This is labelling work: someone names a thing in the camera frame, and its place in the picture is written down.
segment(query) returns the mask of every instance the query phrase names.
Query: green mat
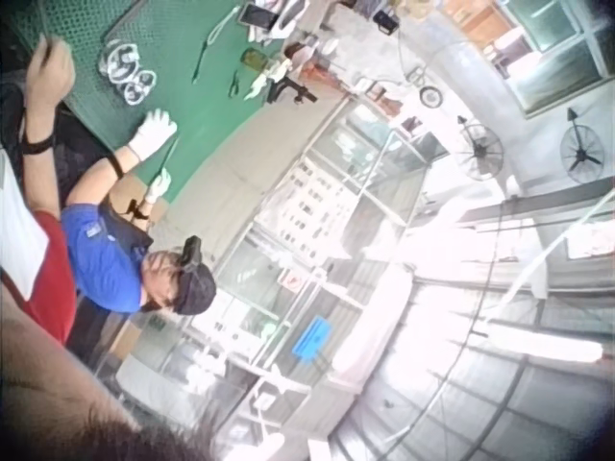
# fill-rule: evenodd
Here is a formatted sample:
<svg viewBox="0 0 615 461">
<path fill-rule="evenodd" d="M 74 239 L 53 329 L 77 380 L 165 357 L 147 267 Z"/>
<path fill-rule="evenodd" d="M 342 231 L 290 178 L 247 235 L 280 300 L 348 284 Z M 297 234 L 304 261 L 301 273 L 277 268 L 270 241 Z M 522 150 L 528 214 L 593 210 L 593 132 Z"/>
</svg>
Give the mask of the green mat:
<svg viewBox="0 0 615 461">
<path fill-rule="evenodd" d="M 262 105 L 260 97 L 243 101 L 257 74 L 239 62 L 250 44 L 247 28 L 237 24 L 236 17 L 208 49 L 197 84 L 191 81 L 203 40 L 237 3 L 240 2 L 148 0 L 138 16 L 116 35 L 122 41 L 136 43 L 142 68 L 158 74 L 158 83 L 145 101 L 130 107 L 98 72 L 98 61 L 102 36 L 132 0 L 44 2 L 51 33 L 64 37 L 73 50 L 77 81 L 66 103 L 109 148 L 125 144 L 149 109 L 164 108 L 177 122 L 181 139 L 167 164 L 173 177 L 165 195 L 169 202 L 199 165 Z M 13 9 L 9 22 L 24 44 L 33 49 L 41 32 L 36 2 Z M 279 40 L 265 52 L 271 56 L 280 46 Z M 235 70 L 240 92 L 229 99 Z M 137 174 L 144 182 L 149 182 L 160 168 L 169 143 L 138 167 Z"/>
</svg>

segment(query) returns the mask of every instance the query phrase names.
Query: hand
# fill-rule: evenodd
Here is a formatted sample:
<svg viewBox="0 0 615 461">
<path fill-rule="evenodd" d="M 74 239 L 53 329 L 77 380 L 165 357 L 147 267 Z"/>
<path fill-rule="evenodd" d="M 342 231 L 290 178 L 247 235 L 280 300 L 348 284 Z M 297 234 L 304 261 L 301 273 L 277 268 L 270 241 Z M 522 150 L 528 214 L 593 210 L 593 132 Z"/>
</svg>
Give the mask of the hand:
<svg viewBox="0 0 615 461">
<path fill-rule="evenodd" d="M 156 109 L 147 112 L 145 121 L 138 127 L 128 147 L 143 161 L 162 147 L 176 131 L 177 125 L 171 121 L 169 113 Z"/>
<path fill-rule="evenodd" d="M 148 204 L 155 204 L 156 201 L 162 197 L 167 190 L 169 190 L 169 186 L 171 185 L 171 175 L 166 171 L 166 168 L 162 168 L 162 171 L 159 175 L 157 175 L 150 186 L 147 188 L 147 192 L 145 193 L 145 202 Z"/>
<path fill-rule="evenodd" d="M 57 37 L 47 43 L 45 37 L 40 36 L 26 73 L 26 113 L 53 117 L 56 106 L 74 84 L 75 63 L 68 44 Z"/>
</svg>

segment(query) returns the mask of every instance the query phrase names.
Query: black wristband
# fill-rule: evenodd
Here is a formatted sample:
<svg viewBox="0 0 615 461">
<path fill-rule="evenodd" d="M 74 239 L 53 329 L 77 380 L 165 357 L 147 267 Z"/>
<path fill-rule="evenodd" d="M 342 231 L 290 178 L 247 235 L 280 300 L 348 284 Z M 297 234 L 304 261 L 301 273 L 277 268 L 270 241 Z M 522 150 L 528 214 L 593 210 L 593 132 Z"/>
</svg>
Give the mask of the black wristband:
<svg viewBox="0 0 615 461">
<path fill-rule="evenodd" d="M 29 142 L 28 136 L 24 132 L 23 139 L 21 140 L 21 153 L 24 156 L 35 156 L 37 154 L 42 154 L 48 149 L 53 149 L 56 144 L 56 137 L 53 133 L 44 141 L 40 142 Z"/>
<path fill-rule="evenodd" d="M 136 219 L 143 219 L 145 221 L 150 219 L 150 217 L 148 215 L 141 213 L 141 211 L 138 208 L 134 211 L 133 216 Z"/>
<path fill-rule="evenodd" d="M 119 161 L 117 161 L 117 158 L 115 158 L 115 155 L 111 154 L 110 156 L 107 157 L 107 160 L 111 163 L 111 166 L 115 170 L 115 174 L 117 175 L 117 178 L 119 180 L 124 178 L 124 172 L 122 171 L 122 166 L 119 164 Z"/>
</svg>

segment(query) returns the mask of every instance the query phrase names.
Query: pliers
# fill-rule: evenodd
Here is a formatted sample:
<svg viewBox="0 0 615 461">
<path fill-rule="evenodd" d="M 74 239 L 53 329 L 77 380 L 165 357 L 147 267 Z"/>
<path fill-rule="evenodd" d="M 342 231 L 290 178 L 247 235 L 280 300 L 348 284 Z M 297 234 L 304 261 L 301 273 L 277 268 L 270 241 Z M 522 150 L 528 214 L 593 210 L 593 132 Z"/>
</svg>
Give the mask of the pliers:
<svg viewBox="0 0 615 461">
<path fill-rule="evenodd" d="M 233 99 L 237 94 L 239 94 L 239 74 L 235 70 L 231 86 L 229 86 L 229 99 Z"/>
</svg>

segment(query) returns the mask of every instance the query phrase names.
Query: blue object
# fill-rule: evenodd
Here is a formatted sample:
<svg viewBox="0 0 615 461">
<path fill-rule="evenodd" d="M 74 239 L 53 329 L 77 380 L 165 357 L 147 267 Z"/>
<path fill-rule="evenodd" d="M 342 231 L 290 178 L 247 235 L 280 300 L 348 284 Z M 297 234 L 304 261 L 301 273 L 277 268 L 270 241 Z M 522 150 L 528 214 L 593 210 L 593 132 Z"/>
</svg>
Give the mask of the blue object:
<svg viewBox="0 0 615 461">
<path fill-rule="evenodd" d="M 322 317 L 316 316 L 295 344 L 292 353 L 303 361 L 312 361 L 329 338 L 330 333 L 331 324 Z"/>
<path fill-rule="evenodd" d="M 77 288 L 105 309 L 139 311 L 145 252 L 125 253 L 109 234 L 97 205 L 68 206 L 61 214 L 61 226 Z"/>
</svg>

